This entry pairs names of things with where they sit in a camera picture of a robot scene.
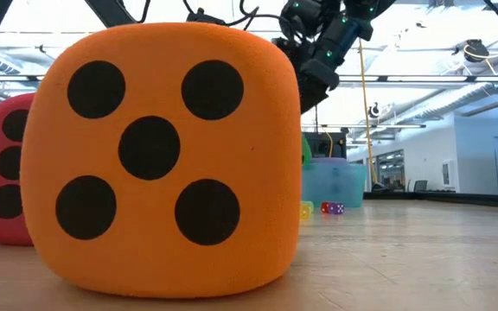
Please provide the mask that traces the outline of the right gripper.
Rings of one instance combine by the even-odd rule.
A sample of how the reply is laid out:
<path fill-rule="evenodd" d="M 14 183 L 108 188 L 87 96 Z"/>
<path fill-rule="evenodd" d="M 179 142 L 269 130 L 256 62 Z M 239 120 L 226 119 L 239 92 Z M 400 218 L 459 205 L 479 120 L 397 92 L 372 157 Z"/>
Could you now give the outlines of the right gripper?
<path fill-rule="evenodd" d="M 312 53 L 299 68 L 300 111 L 305 113 L 328 97 L 327 90 L 339 86 L 335 70 L 354 42 L 369 41 L 373 27 L 369 20 L 337 16 L 312 45 Z"/>

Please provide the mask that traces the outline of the green foam die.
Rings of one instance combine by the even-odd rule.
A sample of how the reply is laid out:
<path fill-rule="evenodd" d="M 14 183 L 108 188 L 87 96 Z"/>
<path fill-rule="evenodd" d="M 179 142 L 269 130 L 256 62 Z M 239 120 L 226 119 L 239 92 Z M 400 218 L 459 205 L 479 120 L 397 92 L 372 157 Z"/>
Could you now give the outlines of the green foam die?
<path fill-rule="evenodd" d="M 312 153 L 309 142 L 304 134 L 302 134 L 301 141 L 302 141 L 302 165 L 307 166 L 310 164 Z"/>

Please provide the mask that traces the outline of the orange foam die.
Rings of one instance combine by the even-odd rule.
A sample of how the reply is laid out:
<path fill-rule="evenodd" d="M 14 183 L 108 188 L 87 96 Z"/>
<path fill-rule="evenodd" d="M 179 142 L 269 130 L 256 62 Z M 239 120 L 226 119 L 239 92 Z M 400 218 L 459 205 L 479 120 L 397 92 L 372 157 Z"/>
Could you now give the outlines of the orange foam die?
<path fill-rule="evenodd" d="M 83 289 L 231 295 L 291 265 L 301 165 L 297 80 L 271 42 L 118 26 L 67 48 L 38 87 L 23 213 L 41 260 Z"/>

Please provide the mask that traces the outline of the teal translucent plastic bin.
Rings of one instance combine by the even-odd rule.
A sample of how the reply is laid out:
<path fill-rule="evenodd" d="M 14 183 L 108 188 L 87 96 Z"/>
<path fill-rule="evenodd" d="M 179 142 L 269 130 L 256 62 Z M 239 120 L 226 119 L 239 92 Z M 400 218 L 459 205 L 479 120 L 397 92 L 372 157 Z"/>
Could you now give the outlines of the teal translucent plastic bin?
<path fill-rule="evenodd" d="M 362 164 L 309 164 L 302 168 L 302 200 L 320 205 L 341 202 L 345 207 L 361 207 L 367 178 Z"/>

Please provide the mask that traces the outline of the long ceiling light strip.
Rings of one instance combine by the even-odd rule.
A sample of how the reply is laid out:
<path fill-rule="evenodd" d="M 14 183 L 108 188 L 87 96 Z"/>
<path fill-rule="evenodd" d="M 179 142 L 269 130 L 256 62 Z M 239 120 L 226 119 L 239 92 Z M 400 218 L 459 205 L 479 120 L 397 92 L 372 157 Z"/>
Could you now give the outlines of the long ceiling light strip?
<path fill-rule="evenodd" d="M 420 129 L 425 124 L 301 124 L 302 128 L 348 128 L 348 129 Z"/>

